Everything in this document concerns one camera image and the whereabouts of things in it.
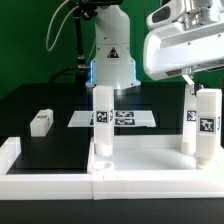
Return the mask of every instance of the black cable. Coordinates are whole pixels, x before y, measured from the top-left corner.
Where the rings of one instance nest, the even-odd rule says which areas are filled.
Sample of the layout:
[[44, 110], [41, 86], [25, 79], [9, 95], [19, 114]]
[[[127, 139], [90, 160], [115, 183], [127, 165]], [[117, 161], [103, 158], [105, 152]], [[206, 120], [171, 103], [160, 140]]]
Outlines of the black cable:
[[54, 83], [54, 81], [58, 77], [63, 76], [63, 75], [68, 75], [68, 76], [73, 75], [73, 76], [76, 76], [77, 74], [68, 74], [68, 73], [66, 73], [68, 71], [73, 71], [73, 70], [78, 70], [79, 72], [86, 72], [86, 73], [89, 72], [89, 68], [76, 68], [76, 67], [65, 68], [65, 69], [61, 70], [60, 72], [55, 73], [54, 75], [52, 75], [50, 80], [48, 81], [48, 83]]
[[146, 14], [146, 4], [145, 4], [145, 0], [142, 0], [142, 7], [143, 7], [144, 18], [146, 20], [147, 19], [147, 14]]

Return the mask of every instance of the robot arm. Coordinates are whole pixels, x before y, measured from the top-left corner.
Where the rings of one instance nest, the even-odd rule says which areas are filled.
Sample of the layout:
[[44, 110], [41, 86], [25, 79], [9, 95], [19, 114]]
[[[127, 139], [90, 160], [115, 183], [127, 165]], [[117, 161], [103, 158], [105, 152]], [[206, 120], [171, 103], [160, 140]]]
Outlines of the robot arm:
[[223, 7], [223, 0], [170, 0], [149, 15], [145, 72], [159, 80], [222, 68]]
[[79, 0], [78, 5], [82, 9], [82, 17], [85, 20], [91, 20], [98, 15], [98, 7], [109, 7], [110, 5], [120, 5], [123, 0]]

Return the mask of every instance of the green wall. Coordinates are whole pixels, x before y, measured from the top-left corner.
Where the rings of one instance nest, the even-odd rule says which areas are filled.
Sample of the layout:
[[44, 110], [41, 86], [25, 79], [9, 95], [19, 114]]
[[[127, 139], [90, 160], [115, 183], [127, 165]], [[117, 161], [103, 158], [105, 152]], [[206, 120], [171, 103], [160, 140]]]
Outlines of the green wall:
[[[63, 0], [1, 0], [0, 1], [0, 99], [25, 83], [47, 82], [52, 74], [76, 65], [75, 30], [72, 18], [66, 23], [53, 52], [45, 49], [45, 38], [51, 16]], [[159, 7], [159, 0], [145, 0], [146, 13]], [[142, 0], [124, 0], [121, 8], [131, 20], [131, 55], [137, 61], [141, 81], [151, 81], [143, 71], [142, 48], [147, 35]], [[56, 33], [65, 8], [53, 27]], [[86, 56], [94, 40], [94, 21], [82, 22]], [[198, 73], [195, 80], [220, 87], [224, 71]], [[182, 81], [181, 77], [165, 81]]]

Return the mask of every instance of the white block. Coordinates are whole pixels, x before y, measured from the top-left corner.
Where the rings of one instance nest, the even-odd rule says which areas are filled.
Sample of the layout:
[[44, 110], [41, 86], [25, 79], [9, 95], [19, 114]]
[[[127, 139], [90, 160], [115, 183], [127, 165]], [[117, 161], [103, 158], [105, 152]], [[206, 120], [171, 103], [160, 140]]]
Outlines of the white block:
[[183, 141], [181, 152], [194, 155], [196, 151], [196, 96], [190, 93], [191, 87], [185, 87]]
[[94, 143], [96, 154], [110, 156], [113, 153], [114, 89], [97, 86], [93, 90]]
[[50, 109], [40, 110], [30, 123], [32, 137], [46, 136], [53, 124], [53, 111]]
[[5, 175], [21, 153], [20, 138], [8, 138], [0, 147], [0, 175]]
[[212, 160], [221, 142], [222, 92], [201, 89], [197, 93], [196, 157], [202, 166]]

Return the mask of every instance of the white platform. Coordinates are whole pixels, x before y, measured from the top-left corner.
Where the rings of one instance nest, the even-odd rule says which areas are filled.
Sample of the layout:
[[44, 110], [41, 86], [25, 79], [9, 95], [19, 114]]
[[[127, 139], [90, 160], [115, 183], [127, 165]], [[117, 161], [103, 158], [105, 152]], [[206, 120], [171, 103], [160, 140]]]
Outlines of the white platform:
[[[0, 164], [7, 163], [7, 169], [0, 174], [0, 199], [224, 197], [223, 169], [195, 170], [194, 156], [180, 153], [181, 138], [175, 135], [116, 136], [114, 155], [107, 158], [96, 157], [94, 143], [91, 143], [89, 174], [85, 175], [6, 175], [20, 152], [19, 138], [10, 139], [12, 144], [0, 149]], [[217, 163], [222, 161], [220, 148]], [[93, 169], [97, 168], [95, 162], [101, 163], [98, 167], [101, 171]]]

